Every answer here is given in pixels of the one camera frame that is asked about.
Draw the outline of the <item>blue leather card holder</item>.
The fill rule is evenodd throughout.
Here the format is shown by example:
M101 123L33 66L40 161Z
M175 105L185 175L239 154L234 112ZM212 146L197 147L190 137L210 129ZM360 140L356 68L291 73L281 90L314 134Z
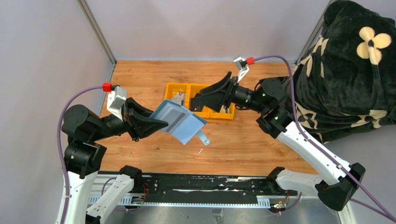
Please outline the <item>blue leather card holder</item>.
M165 99L150 118L167 122L168 126L160 131L169 133L184 145L194 136L198 136L205 146L211 143L202 132L207 120L171 100Z

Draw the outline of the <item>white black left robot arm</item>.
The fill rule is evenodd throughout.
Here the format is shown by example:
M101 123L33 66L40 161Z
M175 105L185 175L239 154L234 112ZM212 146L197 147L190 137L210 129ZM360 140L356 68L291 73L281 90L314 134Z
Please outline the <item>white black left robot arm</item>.
M106 147L97 141L124 133L138 141L167 127L167 122L151 116L152 111L133 98L121 104L120 117L113 114L99 117L84 105L73 105L65 110L58 129L58 133L67 135L68 146L61 151L64 189L57 223L103 224L126 193L149 193L142 171L126 165L101 198L92 206L88 205L106 152Z

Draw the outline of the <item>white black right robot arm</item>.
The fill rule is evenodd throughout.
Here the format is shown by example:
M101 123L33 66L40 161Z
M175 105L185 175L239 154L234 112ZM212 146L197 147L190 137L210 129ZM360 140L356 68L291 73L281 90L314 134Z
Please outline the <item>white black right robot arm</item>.
M281 106L286 97L287 92L277 78L262 79L251 90L240 86L237 77L227 73L219 82L201 89L195 101L215 112L236 104L259 113L260 129L292 148L317 172L310 175L276 167L267 176L269 193L298 191L317 196L328 208L341 211L358 189L365 168L339 158L309 135Z

